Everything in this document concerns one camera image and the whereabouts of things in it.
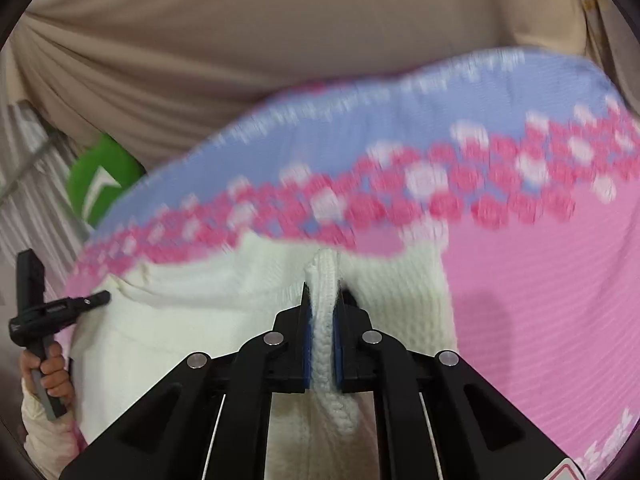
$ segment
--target beige curtain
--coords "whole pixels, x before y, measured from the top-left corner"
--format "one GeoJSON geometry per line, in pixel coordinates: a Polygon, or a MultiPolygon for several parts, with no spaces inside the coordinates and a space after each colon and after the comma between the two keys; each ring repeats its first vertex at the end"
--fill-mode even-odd
{"type": "Polygon", "coordinates": [[[279,89],[512,44],[585,54],[580,0],[34,0],[6,78],[11,102],[151,168],[279,89]]]}
{"type": "Polygon", "coordinates": [[[640,114],[640,41],[612,0],[581,0],[588,53],[640,114]]]}
{"type": "Polygon", "coordinates": [[[4,87],[0,114],[0,265],[13,269],[16,254],[33,248],[47,269],[48,297],[59,297],[88,236],[66,198],[75,157],[31,105],[8,104],[4,87]]]}
{"type": "Polygon", "coordinates": [[[0,381],[2,381],[2,402],[0,402],[0,418],[15,438],[22,439],[20,427],[20,404],[22,389],[20,387],[20,370],[17,362],[20,349],[9,339],[6,329],[9,320],[15,316],[15,287],[14,268],[9,264],[0,264],[0,381]]]}

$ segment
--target white knit fabric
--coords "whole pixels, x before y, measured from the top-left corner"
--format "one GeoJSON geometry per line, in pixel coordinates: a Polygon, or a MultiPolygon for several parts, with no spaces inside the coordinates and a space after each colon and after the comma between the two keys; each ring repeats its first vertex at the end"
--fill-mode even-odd
{"type": "Polygon", "coordinates": [[[244,236],[238,250],[185,266],[141,264],[103,288],[111,304],[81,319],[72,348],[80,428],[93,440],[185,355],[237,351],[279,310],[312,300],[312,391],[274,395],[266,478],[378,475],[371,394],[343,395],[333,380],[332,320],[340,285],[374,328],[407,348],[456,349],[439,250],[420,244],[397,258],[367,258],[311,244],[244,236]]]}

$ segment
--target white logo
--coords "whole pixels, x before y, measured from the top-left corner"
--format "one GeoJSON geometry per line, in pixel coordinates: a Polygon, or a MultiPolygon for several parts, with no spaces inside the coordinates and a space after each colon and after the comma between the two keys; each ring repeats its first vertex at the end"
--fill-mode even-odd
{"type": "Polygon", "coordinates": [[[580,137],[571,137],[567,144],[575,160],[584,166],[591,163],[595,152],[586,140],[582,140],[580,137]]]}
{"type": "Polygon", "coordinates": [[[538,112],[527,112],[527,124],[543,135],[549,133],[549,118],[546,115],[538,112]]]}
{"type": "Polygon", "coordinates": [[[575,120],[578,121],[582,126],[586,126],[590,124],[591,126],[595,126],[598,121],[591,113],[591,110],[585,105],[575,105],[574,107],[574,117],[575,120]]]}
{"type": "Polygon", "coordinates": [[[105,187],[122,187],[120,183],[111,176],[107,170],[100,166],[94,173],[94,178],[89,184],[89,189],[82,204],[82,219],[88,221],[89,215],[98,200],[100,193],[105,187]]]}
{"type": "Polygon", "coordinates": [[[616,184],[608,175],[598,175],[591,184],[591,190],[603,204],[608,204],[616,199],[616,184]]]}
{"type": "Polygon", "coordinates": [[[546,162],[531,158],[526,153],[521,153],[516,159],[516,169],[532,186],[542,186],[549,180],[546,162]]]}
{"type": "Polygon", "coordinates": [[[616,132],[616,142],[626,152],[632,152],[636,148],[636,144],[631,140],[631,137],[620,132],[616,132]]]}
{"type": "Polygon", "coordinates": [[[347,207],[346,200],[337,196],[334,190],[325,187],[311,197],[311,211],[318,223],[340,221],[347,207]]]}
{"type": "Polygon", "coordinates": [[[430,197],[438,190],[449,189],[447,171],[437,164],[416,162],[404,172],[409,193],[418,200],[430,197]]]}
{"type": "Polygon", "coordinates": [[[458,121],[450,128],[450,133],[461,147],[466,146],[470,140],[480,144],[484,150],[489,146],[489,135],[482,124],[458,121]]]}

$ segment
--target black handle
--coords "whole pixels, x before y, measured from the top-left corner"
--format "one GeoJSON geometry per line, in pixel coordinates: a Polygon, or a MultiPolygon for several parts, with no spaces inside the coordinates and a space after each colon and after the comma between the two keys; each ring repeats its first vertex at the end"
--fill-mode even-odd
{"type": "MultiPolygon", "coordinates": [[[[48,357],[45,344],[47,344],[47,348],[48,348],[49,343],[41,339],[27,346],[27,350],[32,354],[36,355],[37,357],[39,357],[41,363],[46,361],[48,357]]],[[[62,401],[58,397],[51,397],[47,393],[46,389],[44,388],[44,386],[42,386],[42,383],[40,382],[43,376],[44,375],[39,368],[37,370],[31,371],[31,377],[33,378],[33,382],[36,385],[38,398],[40,399],[40,402],[44,407],[44,411],[47,413],[47,419],[56,420],[57,418],[60,418],[66,413],[66,407],[64,404],[62,404],[62,401]]]]}

